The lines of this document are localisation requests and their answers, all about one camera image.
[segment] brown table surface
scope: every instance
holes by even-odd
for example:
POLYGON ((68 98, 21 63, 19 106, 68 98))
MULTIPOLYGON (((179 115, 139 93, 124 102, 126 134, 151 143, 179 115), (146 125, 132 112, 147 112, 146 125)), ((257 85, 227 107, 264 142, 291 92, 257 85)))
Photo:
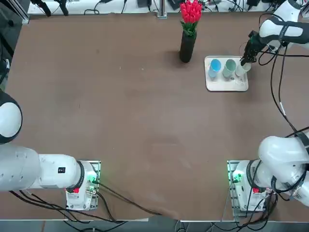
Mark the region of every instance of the brown table surface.
MULTIPOLYGON (((204 57, 238 55, 249 32, 258 29, 258 16, 203 15, 187 64, 178 58, 182 28, 176 14, 167 20, 152 14, 31 20, 21 30, 7 88, 24 116, 14 143, 101 160, 104 183, 166 216, 221 220, 226 161, 255 159, 263 138, 291 132, 271 98, 271 65, 253 65, 245 93, 205 87, 204 57)), ((285 111, 298 129, 309 123, 306 65, 305 58, 287 58, 282 84, 285 111)), ((65 204, 62 190, 36 192, 65 204)), ((106 197, 116 218, 150 216, 106 197)), ((9 193, 1 199, 2 219, 63 218, 9 193)), ((92 213, 107 218, 102 202, 92 213)), ((297 201, 279 200, 272 220, 309 221, 308 213, 297 201)), ((233 220, 230 200, 224 220, 233 220)))

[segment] green cup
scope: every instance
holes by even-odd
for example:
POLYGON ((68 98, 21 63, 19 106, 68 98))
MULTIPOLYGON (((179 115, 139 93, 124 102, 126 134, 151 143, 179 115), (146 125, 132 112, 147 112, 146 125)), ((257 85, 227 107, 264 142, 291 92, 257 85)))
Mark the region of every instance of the green cup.
POLYGON ((222 75, 229 80, 231 79, 233 72, 235 72, 235 69, 236 62, 233 59, 228 59, 224 65, 222 75))

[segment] plastic cup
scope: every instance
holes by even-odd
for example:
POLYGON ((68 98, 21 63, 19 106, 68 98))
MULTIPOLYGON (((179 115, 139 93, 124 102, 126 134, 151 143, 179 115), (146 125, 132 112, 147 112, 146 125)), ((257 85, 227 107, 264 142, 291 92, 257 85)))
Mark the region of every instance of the plastic cup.
POLYGON ((245 63, 244 66, 241 66, 241 64, 239 64, 236 68, 235 74, 237 76, 242 76, 244 75, 247 71, 249 71, 251 69, 251 64, 250 63, 245 63))
POLYGON ((232 73, 235 71, 236 69, 236 62, 233 59, 228 59, 224 65, 224 69, 222 71, 222 75, 226 78, 226 79, 230 79, 232 73))
POLYGON ((208 70, 209 77, 211 79, 214 79, 217 76, 220 69, 221 69, 221 62, 218 59, 213 59, 211 61, 211 65, 208 70))

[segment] black vase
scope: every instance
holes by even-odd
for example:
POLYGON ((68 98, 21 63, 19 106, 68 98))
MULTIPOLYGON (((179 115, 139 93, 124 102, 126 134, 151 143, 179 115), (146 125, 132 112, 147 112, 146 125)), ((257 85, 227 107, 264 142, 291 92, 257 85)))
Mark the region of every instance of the black vase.
POLYGON ((196 38, 197 38, 197 33, 195 33, 194 36, 188 36, 183 31, 182 45, 180 47, 180 52, 179 52, 179 57, 182 62, 188 63, 191 60, 196 38))

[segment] tray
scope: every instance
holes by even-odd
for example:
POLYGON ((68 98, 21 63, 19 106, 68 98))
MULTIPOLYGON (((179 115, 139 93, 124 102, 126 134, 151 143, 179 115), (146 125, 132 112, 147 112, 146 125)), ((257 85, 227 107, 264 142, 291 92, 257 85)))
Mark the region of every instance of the tray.
POLYGON ((245 92, 249 88, 247 73, 243 76, 236 76, 235 72, 232 74, 231 80, 226 80, 223 75, 222 71, 224 65, 228 59, 233 59, 237 65, 240 64, 240 57, 239 56, 207 56, 204 60, 205 65, 205 80, 206 80, 206 87, 209 91, 235 91, 235 92, 245 92), (208 69, 210 66, 210 62, 212 59, 218 59, 221 62, 221 69, 218 72, 217 76, 212 80, 208 76, 208 69))

